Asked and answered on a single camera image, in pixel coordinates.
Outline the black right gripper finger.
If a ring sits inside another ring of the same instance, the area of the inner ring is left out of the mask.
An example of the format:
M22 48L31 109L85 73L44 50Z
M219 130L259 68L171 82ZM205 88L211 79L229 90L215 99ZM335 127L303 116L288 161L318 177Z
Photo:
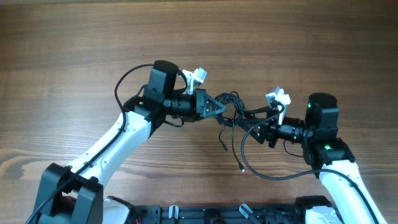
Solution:
M266 140L267 126L264 118L242 119L238 126L249 134L259 143L263 144Z
M273 109L270 106L265 106L262 108L245 111L246 114L272 113L272 112L273 112Z

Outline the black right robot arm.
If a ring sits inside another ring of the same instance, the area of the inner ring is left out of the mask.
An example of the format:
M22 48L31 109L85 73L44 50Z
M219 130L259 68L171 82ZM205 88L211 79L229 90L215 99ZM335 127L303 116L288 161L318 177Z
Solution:
M274 147L278 139L299 143L309 171L332 196L345 223L385 223L361 179L356 159L348 145L338 138L337 100L328 93L313 93L308 98L305 119L284 116L287 104L276 96L269 106L258 109L265 119L245 112L238 125L260 144Z

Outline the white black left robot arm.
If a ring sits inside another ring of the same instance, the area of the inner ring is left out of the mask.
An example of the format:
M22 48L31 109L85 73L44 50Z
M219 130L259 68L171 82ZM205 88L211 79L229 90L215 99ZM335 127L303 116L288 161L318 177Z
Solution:
M140 223L130 203L105 197L113 174L135 148L166 123L166 117L192 123L225 112L200 85L207 72L180 70L172 62L148 64L149 81L125 103L113 126L84 154L43 172L28 223Z

